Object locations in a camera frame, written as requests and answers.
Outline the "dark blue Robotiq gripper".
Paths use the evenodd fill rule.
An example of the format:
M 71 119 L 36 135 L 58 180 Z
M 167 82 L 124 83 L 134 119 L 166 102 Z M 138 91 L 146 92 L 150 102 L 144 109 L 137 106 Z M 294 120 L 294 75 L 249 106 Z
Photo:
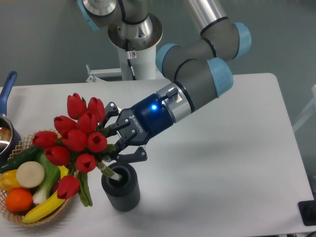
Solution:
M 142 162 L 148 159 L 143 147 L 138 147 L 132 154 L 118 154 L 128 146 L 145 145 L 147 142 L 171 127 L 174 122 L 166 105 L 163 103 L 170 96 L 152 94 L 128 109 L 119 108 L 114 102 L 105 107 L 105 118 L 98 123 L 99 132 L 109 129 L 108 135 L 119 134 L 115 143 L 117 153 L 110 154 L 111 160 L 119 164 Z M 118 116 L 115 123 L 106 127 L 111 117 Z

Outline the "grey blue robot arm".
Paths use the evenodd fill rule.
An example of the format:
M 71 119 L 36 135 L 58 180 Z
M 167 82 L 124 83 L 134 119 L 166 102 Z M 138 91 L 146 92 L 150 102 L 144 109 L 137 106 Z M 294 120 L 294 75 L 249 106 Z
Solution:
M 192 114 L 233 86 L 227 61 L 246 53 L 251 34 L 243 23 L 232 23 L 219 1 L 187 0 L 189 13 L 200 38 L 181 47 L 166 44 L 159 19 L 148 11 L 145 0 L 79 0 L 83 17 L 92 30 L 108 29 L 117 48 L 120 68 L 93 70 L 89 76 L 121 75 L 123 80 L 155 79 L 157 73 L 170 83 L 131 108 L 106 107 L 106 118 L 117 117 L 108 126 L 118 135 L 115 149 L 102 156 L 119 163 L 145 161 L 147 142 Z

